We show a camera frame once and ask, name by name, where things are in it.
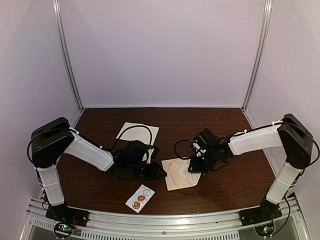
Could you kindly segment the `cream envelope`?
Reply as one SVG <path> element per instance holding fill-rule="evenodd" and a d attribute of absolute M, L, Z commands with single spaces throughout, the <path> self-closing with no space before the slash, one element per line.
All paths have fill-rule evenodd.
<path fill-rule="evenodd" d="M 163 170 L 167 173 L 165 177 L 168 191 L 191 188 L 198 184 L 201 173 L 190 173 L 188 168 L 190 160 L 173 158 L 161 161 Z"/>

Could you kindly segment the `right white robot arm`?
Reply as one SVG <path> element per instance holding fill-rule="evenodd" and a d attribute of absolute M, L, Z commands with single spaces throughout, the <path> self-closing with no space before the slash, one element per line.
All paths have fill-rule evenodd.
<path fill-rule="evenodd" d="M 194 153 L 190 157 L 190 173 L 214 171 L 217 162 L 225 162 L 245 153 L 271 148 L 284 149 L 284 164 L 268 189 L 262 206 L 256 210 L 256 216 L 261 221 L 268 220 L 276 212 L 275 206 L 295 185 L 305 169 L 314 164 L 311 160 L 313 148 L 319 148 L 312 134 L 290 113 L 269 125 L 245 129 L 225 137 L 217 137 L 205 128 L 193 139 L 191 145 Z"/>

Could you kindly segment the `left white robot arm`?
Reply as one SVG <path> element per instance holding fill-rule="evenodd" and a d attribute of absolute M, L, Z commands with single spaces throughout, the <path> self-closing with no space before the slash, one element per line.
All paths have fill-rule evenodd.
<path fill-rule="evenodd" d="M 72 211 L 65 206 L 65 197 L 57 171 L 63 154 L 74 156 L 98 170 L 113 176 L 128 175 L 142 180 L 159 180 L 167 173 L 155 162 L 159 149 L 151 143 L 130 141 L 126 147 L 105 148 L 89 140 L 70 126 L 65 117 L 59 117 L 34 130 L 26 147 L 46 193 L 52 213 L 61 222 L 72 218 Z"/>

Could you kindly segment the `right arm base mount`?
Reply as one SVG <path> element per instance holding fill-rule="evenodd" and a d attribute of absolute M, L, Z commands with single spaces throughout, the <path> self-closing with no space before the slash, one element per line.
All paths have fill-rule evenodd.
<path fill-rule="evenodd" d="M 282 216 L 279 204 L 274 204 L 264 198 L 258 207 L 239 212 L 242 226 L 254 225 L 259 237 L 271 237 L 276 232 L 275 218 Z"/>

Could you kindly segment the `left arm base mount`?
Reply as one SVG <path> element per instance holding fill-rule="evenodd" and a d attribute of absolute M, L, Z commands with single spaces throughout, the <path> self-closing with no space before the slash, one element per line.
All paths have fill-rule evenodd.
<path fill-rule="evenodd" d="M 49 202 L 45 216 L 55 220 L 57 223 L 53 227 L 53 233 L 58 239 L 70 237 L 77 227 L 86 227 L 89 212 L 87 210 L 72 208 L 66 203 L 52 206 Z"/>

